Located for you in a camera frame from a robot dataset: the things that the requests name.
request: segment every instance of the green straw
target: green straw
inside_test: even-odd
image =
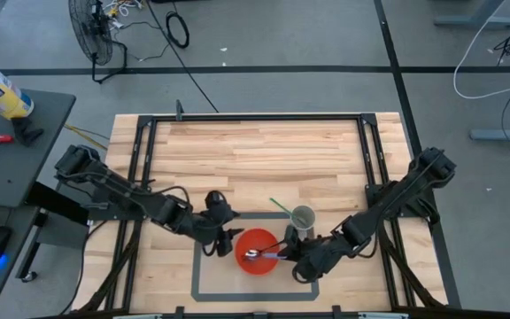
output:
[[[293,214],[290,210],[288,210],[288,209],[287,209],[287,207],[285,207],[285,206],[283,206],[283,205],[279,204],[279,202],[278,202],[278,201],[276,201],[276,200],[274,200],[274,198],[269,198],[269,199],[270,199],[270,200],[271,200],[271,201],[272,201],[275,205],[277,205],[278,207],[280,207],[280,208],[283,210],[283,212],[284,212],[284,213],[288,214],[288,215],[289,215],[290,217],[292,217],[292,218],[296,218],[296,219],[297,219],[297,221],[298,221],[298,222],[300,222],[300,225],[301,225],[302,227],[306,227],[306,221],[305,221],[305,220],[303,220],[302,218],[300,218],[300,217],[298,217],[298,216],[294,215],[294,214]]]

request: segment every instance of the red bowl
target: red bowl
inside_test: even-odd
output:
[[[234,249],[237,264],[243,271],[251,275],[262,276],[268,274],[274,269],[279,260],[259,257],[251,261],[245,258],[245,253],[250,249],[266,249],[276,243],[278,243],[276,237],[267,230],[252,229],[245,231],[242,236],[237,239],[236,248]],[[266,249],[265,253],[278,253],[279,250],[280,248],[277,245],[273,248]]]

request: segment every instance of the black metal frame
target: black metal frame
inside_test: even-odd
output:
[[[133,153],[131,156],[131,164],[129,166],[129,174],[128,179],[131,181],[135,180],[135,172],[137,167],[137,161],[139,158],[139,151],[141,147],[141,143],[143,140],[143,132],[145,127],[149,127],[149,137],[147,140],[147,149],[145,152],[144,165],[143,165],[143,176],[142,176],[142,185],[145,187],[151,182],[150,173],[151,173],[151,163],[152,163],[152,155],[155,144],[155,136],[157,132],[157,126],[162,121],[340,121],[340,120],[348,120],[348,121],[356,121],[358,132],[359,132],[359,141],[361,144],[362,156],[365,163],[365,170],[367,175],[367,185],[366,188],[375,186],[375,174],[373,170],[372,156],[369,151],[369,145],[367,141],[367,133],[366,127],[370,127],[375,154],[377,158],[377,164],[379,165],[379,170],[381,172],[381,183],[387,183],[389,181],[389,175],[387,172],[387,167],[385,163],[385,158],[383,155],[383,147],[381,144],[381,138],[379,134],[379,129],[377,127],[377,120],[374,113],[244,113],[244,114],[186,114],[183,113],[182,106],[177,104],[177,113],[175,115],[141,115],[137,121],[137,131],[135,132],[135,141],[133,147]],[[398,221],[393,220],[390,222],[391,229],[393,232],[393,242],[395,243],[399,253],[405,257],[404,246],[402,242],[402,237],[400,235],[400,228],[398,226]],[[121,221],[120,228],[118,229],[117,242],[114,251],[114,260],[113,265],[116,265],[119,262],[119,257],[123,251],[123,239],[126,234],[127,222]],[[137,245],[140,237],[140,231],[142,227],[141,221],[136,221],[133,232],[135,237],[132,237],[131,240],[136,240]],[[135,250],[130,258],[129,264],[127,267],[127,278],[125,282],[125,286],[123,289],[123,305],[122,310],[129,311],[131,296],[133,291],[133,282],[135,280],[135,266],[137,259],[138,250]],[[385,281],[387,284],[387,293],[389,296],[389,301],[391,308],[400,307],[398,303],[398,295],[395,284],[395,278],[393,275],[392,266],[390,263],[390,257],[387,253],[382,251],[382,264],[385,274]],[[406,294],[406,305],[409,307],[415,307],[413,290],[402,277],[403,284],[405,287]],[[115,298],[115,284],[112,285],[112,289],[108,292],[107,301],[105,304],[105,310],[111,310],[113,306],[113,300]],[[337,312],[328,312],[328,313],[303,313],[303,314],[273,314],[273,317],[293,317],[293,316],[309,316],[309,317],[327,317],[331,318],[332,315]],[[163,317],[166,317],[172,314],[163,314]],[[245,316],[253,316],[253,314],[195,314],[195,315],[186,315],[186,317],[195,317],[196,315],[201,317],[241,317],[241,315]],[[340,317],[355,317],[357,313],[344,313],[339,312]]]

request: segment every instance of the black desk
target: black desk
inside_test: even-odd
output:
[[[44,129],[44,134],[31,147],[17,142],[0,146],[0,206],[23,204],[76,100],[69,94],[24,91],[35,101],[29,116],[33,128]],[[13,135],[11,122],[1,116],[0,134]]]
[[[6,224],[12,228],[4,254],[6,261],[0,268],[0,293],[39,213],[36,207],[23,206],[23,203],[75,101],[74,96],[67,94],[25,92],[35,101],[29,119],[34,128],[43,128],[44,134],[29,148],[18,143],[0,146],[0,226]],[[12,134],[11,123],[2,117],[0,134]]]

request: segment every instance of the white cable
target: white cable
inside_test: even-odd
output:
[[[129,4],[129,3],[123,3],[118,5],[118,0],[112,0],[108,5],[106,5],[104,8],[111,7],[117,5],[117,11],[120,13],[121,16],[127,17],[129,15],[129,9],[128,8],[134,8],[136,7],[135,4]]]
[[[467,47],[467,50],[466,50],[466,54],[464,54],[464,57],[461,59],[460,63],[458,64],[458,66],[456,66],[456,69],[453,71],[453,89],[456,91],[456,93],[463,97],[463,98],[466,98],[466,99],[479,99],[479,98],[485,98],[485,97],[492,97],[492,96],[495,96],[497,94],[501,94],[501,93],[505,93],[505,92],[508,92],[510,91],[510,88],[509,89],[502,89],[500,91],[497,91],[497,92],[491,92],[491,93],[488,93],[488,94],[484,94],[482,96],[474,96],[474,97],[471,97],[471,96],[466,96],[466,95],[463,95],[461,94],[459,91],[458,91],[458,86],[456,84],[456,77],[458,76],[458,70],[460,69],[460,66],[462,63],[464,63],[464,61],[466,60],[466,58],[468,57],[468,53],[469,51],[471,50],[471,47],[474,46],[474,43],[475,43],[475,40],[477,40],[477,37],[479,36],[479,34],[482,33],[482,31],[485,29],[485,27],[487,26],[487,24],[489,23],[489,21],[491,20],[491,18],[493,18],[493,16],[495,15],[495,13],[497,13],[497,11],[501,8],[501,6],[503,6],[505,2],[503,2],[490,16],[489,18],[487,18],[487,20],[485,21],[485,23],[483,23],[482,27],[479,29],[479,31],[477,31],[477,33],[475,34],[474,36],[474,39],[471,41],[471,43],[469,44],[469,46]]]

